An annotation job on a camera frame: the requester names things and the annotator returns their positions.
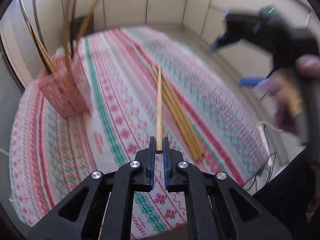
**pink plastic container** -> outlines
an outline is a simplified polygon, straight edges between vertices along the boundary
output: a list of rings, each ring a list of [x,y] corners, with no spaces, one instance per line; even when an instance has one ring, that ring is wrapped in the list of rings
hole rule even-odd
[[[70,117],[92,109],[91,88],[82,64],[75,55],[70,72],[65,66],[64,57],[54,57],[53,62],[60,70],[48,75],[45,71],[38,79],[38,87],[61,117]]]

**wooden chopstick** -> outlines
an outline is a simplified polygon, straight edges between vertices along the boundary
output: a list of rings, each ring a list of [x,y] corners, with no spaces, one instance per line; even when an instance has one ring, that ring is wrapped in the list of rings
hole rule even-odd
[[[157,119],[156,119],[156,153],[161,154],[163,152],[162,147],[162,78],[161,67],[158,72],[158,89],[157,89]]]
[[[70,66],[71,66],[71,62],[70,62],[70,52],[69,52],[69,47],[68,47],[68,43],[69,43],[69,37],[70,37],[70,11],[71,11],[71,0],[67,0],[67,8],[66,8],[66,12],[64,15],[64,28],[63,28],[63,48],[64,48],[64,59],[65,59],[65,64],[66,64],[66,68],[67,71],[70,72]]]
[[[82,22],[82,24],[80,26],[79,32],[78,32],[77,37],[76,37],[76,49],[75,49],[75,51],[77,50],[78,42],[79,42],[80,38],[84,35],[87,27],[89,26],[89,23],[90,23],[90,21],[91,21],[91,19],[93,17],[93,12],[94,12],[96,6],[98,5],[98,2],[99,2],[99,0],[94,0],[93,1],[92,5],[91,5],[91,7],[90,7],[90,9],[89,9],[89,11],[87,13],[87,16],[84,18],[84,20],[83,20],[83,22]]]
[[[151,66],[150,73],[153,77],[153,79],[156,82],[156,67],[153,65]],[[175,120],[181,135],[183,137],[183,140],[185,141],[186,145],[188,146],[193,159],[196,161],[199,158],[202,158],[202,155],[200,156],[198,154],[198,149],[196,144],[194,143],[194,139],[192,138],[192,134],[190,134],[190,129],[186,125],[186,121],[184,120],[184,115],[183,115],[183,109],[181,108],[181,105],[178,104],[178,101],[175,100],[175,98],[172,96],[173,91],[169,90],[169,87],[167,84],[162,83],[163,87],[163,96],[164,96],[164,101],[166,102],[173,119]]]
[[[198,154],[199,158],[202,160],[203,159],[203,154],[204,154],[204,149],[203,149],[202,143],[201,143],[198,135],[196,134],[195,129],[192,127],[190,119],[188,118],[186,112],[183,110],[183,107],[182,107],[178,97],[174,93],[173,88],[172,88],[170,82],[168,81],[167,77],[162,74],[162,78],[164,80],[164,84],[165,84],[164,86],[165,87],[168,86],[168,90],[170,91],[170,94],[173,97],[173,101],[177,102],[177,107],[181,111],[183,122],[187,126],[187,130],[191,133],[190,137],[192,139],[192,143],[196,146],[197,154]]]
[[[29,32],[30,32],[31,38],[32,38],[33,40],[34,40],[34,38],[33,38],[32,32],[34,33],[34,36],[35,36],[35,38],[36,38],[36,40],[34,40],[34,42],[37,42],[37,43],[38,43],[39,49],[40,49],[40,51],[41,51],[41,53],[42,53],[42,55],[43,55],[43,57],[44,57],[44,60],[46,61],[47,65],[48,65],[48,67],[50,68],[50,70],[51,70],[52,73],[55,73],[55,72],[57,71],[56,65],[53,63],[52,59],[50,58],[50,56],[49,56],[48,52],[46,51],[46,49],[44,48],[44,46],[42,45],[39,37],[37,36],[35,30],[34,30],[33,27],[31,26],[31,24],[29,23],[29,21],[26,20],[25,22],[26,22],[27,28],[28,28],[28,30],[29,30]]]

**black device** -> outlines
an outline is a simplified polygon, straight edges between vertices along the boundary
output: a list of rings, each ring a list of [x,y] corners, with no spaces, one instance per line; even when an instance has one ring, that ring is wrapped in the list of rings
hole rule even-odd
[[[296,60],[306,54],[319,56],[315,36],[307,28],[293,28],[273,6],[257,14],[227,13],[226,30],[209,46],[210,51],[246,40],[273,56],[274,71],[281,69],[301,98],[302,111],[293,116],[301,144],[307,147],[308,161],[319,163],[320,153],[320,81],[301,75]]]
[[[28,240],[130,239],[134,191],[150,192],[155,164],[149,148],[118,171],[95,171],[45,215]],[[223,172],[201,172],[183,161],[163,139],[164,180],[168,192],[185,194],[189,239],[289,240],[289,230]]]

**patterned tablecloth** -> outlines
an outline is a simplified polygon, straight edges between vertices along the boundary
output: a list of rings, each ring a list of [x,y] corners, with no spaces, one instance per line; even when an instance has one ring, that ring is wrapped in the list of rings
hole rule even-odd
[[[91,114],[61,118],[36,81],[20,100],[10,173],[12,203],[23,222],[35,225],[92,171],[115,171],[148,147],[156,122],[151,63],[162,66],[204,144],[204,160],[196,164],[202,171],[224,171],[243,186],[266,163],[257,121],[200,58],[165,34],[148,27],[104,31],[84,37],[79,53],[92,90]],[[163,118],[171,148],[193,163],[165,104]],[[131,238],[186,222],[183,193],[164,190],[163,160],[157,155],[154,190],[135,193]]]

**metal screw head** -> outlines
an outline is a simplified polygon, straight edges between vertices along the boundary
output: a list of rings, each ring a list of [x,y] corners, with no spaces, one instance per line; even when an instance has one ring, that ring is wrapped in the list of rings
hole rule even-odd
[[[188,165],[189,165],[189,164],[186,163],[186,162],[179,162],[179,163],[178,163],[178,166],[179,166],[180,168],[183,168],[183,169],[186,168],[186,167],[188,167]]]
[[[217,178],[218,179],[226,179],[227,175],[224,172],[218,172],[217,173]]]
[[[100,171],[95,171],[95,172],[93,172],[92,174],[91,174],[91,177],[93,178],[93,179],[98,179],[98,178],[100,178],[101,177],[101,172]]]
[[[130,166],[133,167],[133,168],[137,168],[140,166],[140,162],[138,161],[132,161],[130,162]]]

